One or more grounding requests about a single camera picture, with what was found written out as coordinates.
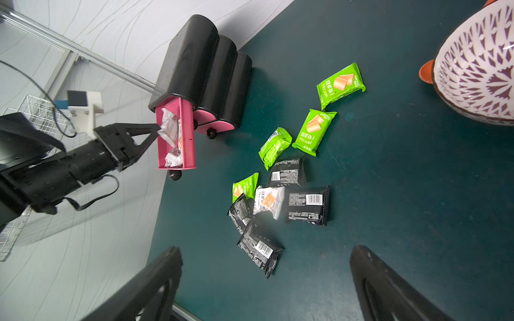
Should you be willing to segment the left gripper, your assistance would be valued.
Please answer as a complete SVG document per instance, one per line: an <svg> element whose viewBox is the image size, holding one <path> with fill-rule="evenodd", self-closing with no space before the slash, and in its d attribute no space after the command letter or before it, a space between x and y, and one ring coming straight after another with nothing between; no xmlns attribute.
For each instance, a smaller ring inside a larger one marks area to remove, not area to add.
<svg viewBox="0 0 514 321"><path fill-rule="evenodd" d="M161 127L158 124L129 124L116 123L93 130L96 138L103 143L117 162L117 170L124 171L133 166L150 148ZM136 143L136 136L146 136L140 143Z"/></svg>

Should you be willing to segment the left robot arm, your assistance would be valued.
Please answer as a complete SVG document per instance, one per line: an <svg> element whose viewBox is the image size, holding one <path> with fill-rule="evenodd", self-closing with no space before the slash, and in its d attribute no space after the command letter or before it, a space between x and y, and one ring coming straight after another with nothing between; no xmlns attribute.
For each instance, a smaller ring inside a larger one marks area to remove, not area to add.
<svg viewBox="0 0 514 321"><path fill-rule="evenodd" d="M158 124L115 123L94 129L95 139L67 150L63 143L36 129L21 113L1 117L1 228L28 208L55 215L69 194L95 184L112 171L135 164L158 137Z"/></svg>

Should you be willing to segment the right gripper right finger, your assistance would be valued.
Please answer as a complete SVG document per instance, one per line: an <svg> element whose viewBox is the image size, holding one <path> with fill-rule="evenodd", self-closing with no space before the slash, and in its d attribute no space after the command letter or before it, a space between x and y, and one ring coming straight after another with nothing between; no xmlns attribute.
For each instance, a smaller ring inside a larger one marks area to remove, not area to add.
<svg viewBox="0 0 514 321"><path fill-rule="evenodd" d="M366 246L350 257L357 297L365 320L451 320Z"/></svg>

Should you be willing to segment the black cookie packet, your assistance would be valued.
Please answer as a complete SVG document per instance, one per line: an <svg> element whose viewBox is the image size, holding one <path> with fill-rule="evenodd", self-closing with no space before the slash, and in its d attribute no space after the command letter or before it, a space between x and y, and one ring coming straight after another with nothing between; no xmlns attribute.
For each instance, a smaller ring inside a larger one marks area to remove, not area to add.
<svg viewBox="0 0 514 321"><path fill-rule="evenodd" d="M250 222L237 243L249 258L270 278L277 267L278 258L284 248L263 230L257 222Z"/></svg>
<svg viewBox="0 0 514 321"><path fill-rule="evenodd" d="M252 211L253 209L250 207L250 203L244 193L234 201L228 210L228 216L241 235L253 219Z"/></svg>
<svg viewBox="0 0 514 321"><path fill-rule="evenodd" d="M292 189L286 192L285 222L304 221L326 226L329 221L331 187Z"/></svg>
<svg viewBox="0 0 514 321"><path fill-rule="evenodd" d="M307 185L303 158L286 159L275 163L269 171L267 187Z"/></svg>

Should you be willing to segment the white cookie packet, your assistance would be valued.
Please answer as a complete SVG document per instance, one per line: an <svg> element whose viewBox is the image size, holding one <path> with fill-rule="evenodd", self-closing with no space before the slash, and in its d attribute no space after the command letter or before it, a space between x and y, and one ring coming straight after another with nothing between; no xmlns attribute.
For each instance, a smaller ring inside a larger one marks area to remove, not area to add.
<svg viewBox="0 0 514 321"><path fill-rule="evenodd" d="M269 211L278 221L285 199L285 187L258 187L254 198L253 214Z"/></svg>
<svg viewBox="0 0 514 321"><path fill-rule="evenodd" d="M183 151L179 147L167 146L165 154L166 168L182 168L183 167Z"/></svg>
<svg viewBox="0 0 514 321"><path fill-rule="evenodd" d="M166 108L163 108L162 111L163 116L160 125L161 129L158 131L159 136L170 145L171 148L175 148L178 140L179 119Z"/></svg>

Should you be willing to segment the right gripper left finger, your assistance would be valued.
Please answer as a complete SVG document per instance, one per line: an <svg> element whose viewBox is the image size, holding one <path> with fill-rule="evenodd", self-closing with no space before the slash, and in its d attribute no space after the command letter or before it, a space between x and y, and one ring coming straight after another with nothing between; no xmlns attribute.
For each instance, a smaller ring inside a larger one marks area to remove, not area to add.
<svg viewBox="0 0 514 321"><path fill-rule="evenodd" d="M167 248L84 319L171 320L182 266L179 248Z"/></svg>

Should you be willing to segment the black pink drawer cabinet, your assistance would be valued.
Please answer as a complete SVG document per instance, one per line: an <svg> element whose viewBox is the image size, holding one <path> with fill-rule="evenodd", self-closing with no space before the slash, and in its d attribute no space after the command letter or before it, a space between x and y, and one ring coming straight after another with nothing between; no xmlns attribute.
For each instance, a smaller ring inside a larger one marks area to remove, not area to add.
<svg viewBox="0 0 514 321"><path fill-rule="evenodd" d="M240 128L251 76L251 58L207 17L191 16L171 40L149 103L159 126L163 108L179 119L182 168L165 167L168 144L157 137L158 165L171 180L196 168L196 133L215 139Z"/></svg>

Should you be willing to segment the white cookie packet front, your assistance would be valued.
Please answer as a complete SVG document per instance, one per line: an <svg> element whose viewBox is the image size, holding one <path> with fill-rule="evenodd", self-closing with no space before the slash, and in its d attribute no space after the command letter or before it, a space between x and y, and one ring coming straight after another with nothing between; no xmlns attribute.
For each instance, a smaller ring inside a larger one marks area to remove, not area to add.
<svg viewBox="0 0 514 321"><path fill-rule="evenodd" d="M167 146L165 154L166 168L182 168L183 167L183 151L179 147Z"/></svg>

